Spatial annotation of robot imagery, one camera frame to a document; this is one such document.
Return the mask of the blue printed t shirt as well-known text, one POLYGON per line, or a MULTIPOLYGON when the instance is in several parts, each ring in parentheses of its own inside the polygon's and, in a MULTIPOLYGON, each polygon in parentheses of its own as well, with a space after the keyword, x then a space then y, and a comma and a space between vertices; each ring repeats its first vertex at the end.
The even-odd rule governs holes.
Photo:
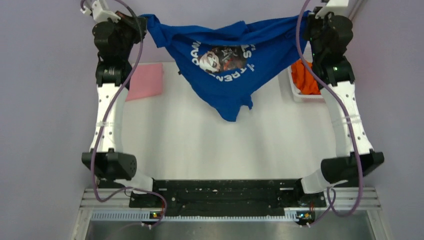
POLYGON ((147 30, 165 48, 194 92, 228 122, 242 106, 253 107, 252 94, 300 59, 306 41, 296 29, 306 28, 308 11, 292 17, 239 21, 211 29, 171 26, 146 14, 147 30))

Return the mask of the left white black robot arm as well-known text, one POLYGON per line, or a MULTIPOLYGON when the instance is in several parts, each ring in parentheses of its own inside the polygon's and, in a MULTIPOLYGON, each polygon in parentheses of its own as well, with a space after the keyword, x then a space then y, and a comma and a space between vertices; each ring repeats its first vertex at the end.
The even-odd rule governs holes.
POLYGON ((92 143, 81 161, 90 170, 93 181, 99 179, 121 184, 141 194, 149 207, 160 202, 159 191, 153 188, 153 178, 138 169, 136 157, 124 153, 122 143, 123 113, 143 51, 147 20, 137 16, 123 1, 128 11, 113 12, 104 0, 82 0, 80 11, 93 18, 94 45, 98 63, 95 71, 97 116, 92 143))

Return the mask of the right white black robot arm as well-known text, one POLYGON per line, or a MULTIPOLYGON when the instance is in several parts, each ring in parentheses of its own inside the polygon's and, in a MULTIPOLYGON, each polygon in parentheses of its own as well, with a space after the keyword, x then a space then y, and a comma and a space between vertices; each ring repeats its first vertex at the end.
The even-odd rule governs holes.
POLYGON ((314 173, 299 179, 293 192, 299 206, 307 206, 326 188, 358 180, 372 173, 385 161, 368 140, 356 100, 355 76, 345 52, 353 39, 353 23, 344 15, 347 0, 325 0, 306 17, 304 39, 311 47, 313 76, 327 106, 336 143, 336 156, 323 159, 314 173))

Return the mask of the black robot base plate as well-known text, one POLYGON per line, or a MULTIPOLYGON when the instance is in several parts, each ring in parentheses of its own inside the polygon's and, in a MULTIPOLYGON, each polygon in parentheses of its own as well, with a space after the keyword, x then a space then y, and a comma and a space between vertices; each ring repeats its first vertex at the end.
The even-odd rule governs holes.
POLYGON ((167 217, 265 217, 327 205, 323 192, 305 194, 295 179, 154 180, 152 190, 163 198, 132 193, 129 207, 166 207, 167 217))

